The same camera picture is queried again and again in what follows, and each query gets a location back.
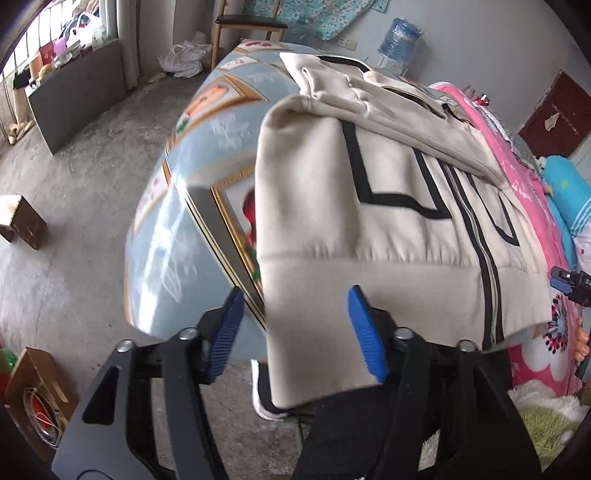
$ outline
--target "small wooden stool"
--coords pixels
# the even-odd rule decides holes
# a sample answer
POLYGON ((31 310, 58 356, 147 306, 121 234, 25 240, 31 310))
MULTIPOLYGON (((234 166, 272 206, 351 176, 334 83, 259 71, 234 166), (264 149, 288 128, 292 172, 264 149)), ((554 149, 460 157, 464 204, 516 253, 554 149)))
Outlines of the small wooden stool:
POLYGON ((0 235, 12 242, 14 234, 39 249, 47 224, 22 195, 0 195, 0 235))

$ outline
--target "beige hoodie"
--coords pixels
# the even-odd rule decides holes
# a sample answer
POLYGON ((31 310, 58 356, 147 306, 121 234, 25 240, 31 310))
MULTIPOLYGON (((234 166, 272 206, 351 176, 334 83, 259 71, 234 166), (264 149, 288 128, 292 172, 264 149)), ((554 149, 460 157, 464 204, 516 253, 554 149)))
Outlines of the beige hoodie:
POLYGON ((404 82, 281 57, 301 95, 267 113, 255 170, 276 406, 374 382, 346 308, 355 284, 446 345, 488 349, 550 319, 540 244, 478 130, 404 82))

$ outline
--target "quilt hanging on wall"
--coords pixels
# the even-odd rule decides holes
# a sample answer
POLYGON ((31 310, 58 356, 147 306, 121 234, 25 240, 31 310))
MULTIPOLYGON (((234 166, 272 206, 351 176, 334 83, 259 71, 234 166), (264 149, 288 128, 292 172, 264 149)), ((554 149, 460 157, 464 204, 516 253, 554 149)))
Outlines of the quilt hanging on wall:
MULTIPOLYGON (((283 0, 277 18, 295 23, 306 17, 316 27, 316 36, 330 40, 342 32, 353 20, 373 8, 384 13, 390 0, 283 0)), ((270 16, 275 0, 246 0, 246 15, 270 16)))

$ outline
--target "wooden chair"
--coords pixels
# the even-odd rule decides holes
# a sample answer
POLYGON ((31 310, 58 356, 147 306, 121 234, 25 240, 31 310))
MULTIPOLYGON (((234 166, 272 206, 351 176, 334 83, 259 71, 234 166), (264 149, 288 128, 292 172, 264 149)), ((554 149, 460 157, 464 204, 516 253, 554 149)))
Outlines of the wooden chair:
POLYGON ((213 33, 212 70, 217 65, 217 51, 219 49, 220 35, 222 34, 223 28, 266 31, 267 40, 271 39, 271 34, 273 32, 277 32, 277 41, 281 41, 283 39, 283 34, 287 29, 287 24, 276 20, 280 5, 281 0, 275 0, 273 12, 270 17, 259 17, 256 15, 224 15, 223 11, 226 8, 226 0, 221 0, 220 10, 216 18, 216 28, 213 33))

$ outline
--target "bed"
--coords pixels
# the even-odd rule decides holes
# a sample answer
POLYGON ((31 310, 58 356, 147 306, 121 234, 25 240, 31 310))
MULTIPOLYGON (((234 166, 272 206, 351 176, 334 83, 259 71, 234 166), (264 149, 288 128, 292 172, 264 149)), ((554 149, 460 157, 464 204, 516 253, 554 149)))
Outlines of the bed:
MULTIPOLYGON (((232 356, 266 358, 264 301, 252 247, 254 163, 263 117, 278 100, 299 92, 279 57, 282 51, 318 53, 245 40, 212 71, 168 139, 126 240, 126 315, 139 330, 168 338, 219 307, 238 286, 246 315, 232 356)), ((517 161, 495 124, 456 87, 417 87, 444 99, 458 118, 483 132, 530 217, 548 269, 565 268, 539 177, 517 161)), ((553 302, 547 325, 524 330, 502 347, 509 349, 516 385, 537 378, 564 395, 580 388, 572 360, 579 312, 558 291, 553 302)))

